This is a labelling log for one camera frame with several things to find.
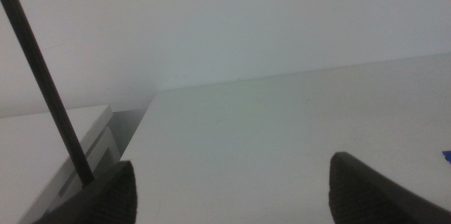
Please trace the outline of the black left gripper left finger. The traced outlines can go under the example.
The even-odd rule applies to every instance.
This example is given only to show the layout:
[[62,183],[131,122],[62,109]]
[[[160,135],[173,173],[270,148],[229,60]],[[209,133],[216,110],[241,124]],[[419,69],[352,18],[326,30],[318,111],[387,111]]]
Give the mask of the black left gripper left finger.
[[120,161],[35,224],[134,224],[137,185],[130,161]]

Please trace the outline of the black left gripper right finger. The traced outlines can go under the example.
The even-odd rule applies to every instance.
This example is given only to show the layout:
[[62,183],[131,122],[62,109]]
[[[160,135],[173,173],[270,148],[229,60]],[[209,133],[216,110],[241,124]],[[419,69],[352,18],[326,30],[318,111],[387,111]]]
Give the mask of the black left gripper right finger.
[[335,223],[450,224],[448,210],[347,152],[337,152],[330,160],[328,205]]

